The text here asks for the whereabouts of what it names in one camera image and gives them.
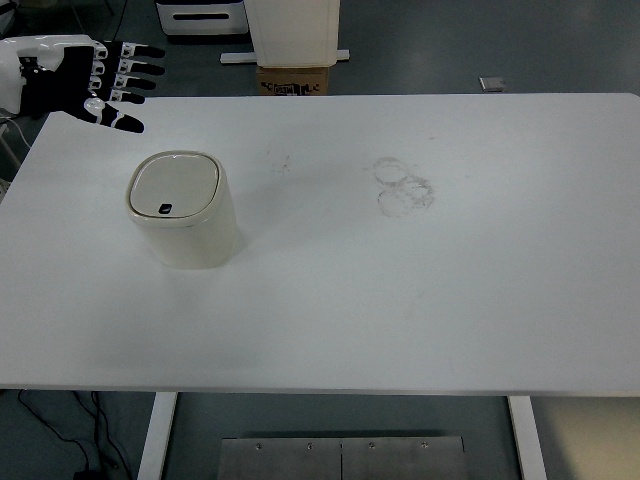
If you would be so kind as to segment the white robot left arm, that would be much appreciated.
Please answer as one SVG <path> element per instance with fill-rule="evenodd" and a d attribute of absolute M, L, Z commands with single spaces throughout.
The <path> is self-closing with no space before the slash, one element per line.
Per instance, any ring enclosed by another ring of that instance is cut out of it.
<path fill-rule="evenodd" d="M 98 43 L 87 35 L 36 35 L 1 41 L 1 110 L 62 111 L 88 97 Z"/>

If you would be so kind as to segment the black robotic left hand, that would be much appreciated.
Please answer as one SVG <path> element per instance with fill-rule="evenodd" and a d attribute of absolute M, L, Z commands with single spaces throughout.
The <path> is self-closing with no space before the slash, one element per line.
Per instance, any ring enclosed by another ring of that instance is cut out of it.
<path fill-rule="evenodd" d="M 112 104 L 145 102 L 142 90 L 165 73 L 155 59 L 165 51 L 130 41 L 97 41 L 56 35 L 17 54 L 20 97 L 17 113 L 64 112 L 87 123 L 141 134 L 144 124 Z"/>

